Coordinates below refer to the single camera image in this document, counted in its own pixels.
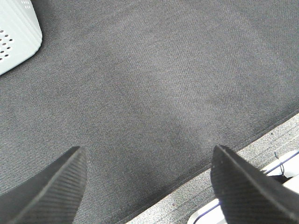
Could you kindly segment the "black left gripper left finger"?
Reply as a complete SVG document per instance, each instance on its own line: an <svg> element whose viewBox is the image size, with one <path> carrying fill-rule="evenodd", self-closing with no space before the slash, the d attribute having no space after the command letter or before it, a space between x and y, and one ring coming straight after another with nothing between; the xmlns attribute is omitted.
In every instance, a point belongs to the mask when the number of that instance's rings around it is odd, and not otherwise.
<svg viewBox="0 0 299 224"><path fill-rule="evenodd" d="M87 180L85 148L75 146L20 186L1 195L2 224L71 224Z"/></svg>

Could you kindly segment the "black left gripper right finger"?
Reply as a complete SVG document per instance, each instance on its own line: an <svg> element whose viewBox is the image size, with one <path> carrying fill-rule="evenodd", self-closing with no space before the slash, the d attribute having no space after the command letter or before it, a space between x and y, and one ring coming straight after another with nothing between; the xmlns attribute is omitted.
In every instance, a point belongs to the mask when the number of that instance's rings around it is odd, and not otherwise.
<svg viewBox="0 0 299 224"><path fill-rule="evenodd" d="M228 224L297 224L299 195L230 148L214 148L211 183Z"/></svg>

